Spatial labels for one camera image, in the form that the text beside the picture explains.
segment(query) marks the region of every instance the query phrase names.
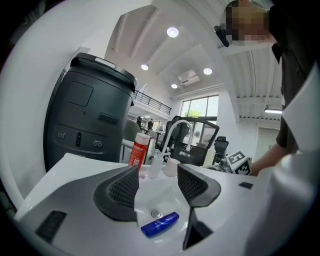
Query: white cup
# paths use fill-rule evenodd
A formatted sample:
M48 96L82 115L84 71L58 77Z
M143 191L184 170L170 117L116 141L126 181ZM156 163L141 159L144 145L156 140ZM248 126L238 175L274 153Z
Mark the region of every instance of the white cup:
M164 174L169 177L175 177L178 174L178 164L181 164L181 162L169 157L163 170Z

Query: blue tube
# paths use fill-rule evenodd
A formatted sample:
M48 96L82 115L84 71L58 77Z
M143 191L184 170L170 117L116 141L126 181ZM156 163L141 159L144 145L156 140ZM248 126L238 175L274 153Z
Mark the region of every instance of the blue tube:
M141 227L141 231L148 237L153 237L167 228L171 227L179 219L176 212L170 213L160 219L157 219L147 225Z

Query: recessed ceiling light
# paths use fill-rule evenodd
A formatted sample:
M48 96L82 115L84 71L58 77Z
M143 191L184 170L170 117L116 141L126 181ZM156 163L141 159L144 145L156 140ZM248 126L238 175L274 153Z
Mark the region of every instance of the recessed ceiling light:
M206 67L203 70L203 73L205 73L206 75L211 75L212 74L212 69L210 67Z
M142 68L143 70L148 70L149 66L146 65L146 64L142 64L142 65L141 65L141 68Z
M176 38L179 35L179 31L178 29L176 29L175 27L169 27L166 31L166 33L168 34L169 37L171 38Z
M271 114L282 114L282 110L279 109L270 109L270 108L266 108L264 110L265 113L271 113Z

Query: black mesh grille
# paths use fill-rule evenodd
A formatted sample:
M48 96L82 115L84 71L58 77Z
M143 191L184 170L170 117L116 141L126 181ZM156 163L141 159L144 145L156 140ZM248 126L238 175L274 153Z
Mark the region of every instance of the black mesh grille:
M178 168L178 186L188 203L200 196L208 188L208 184L192 173Z
M139 188L138 169L113 183L109 188L109 196L122 206L134 208L135 196Z

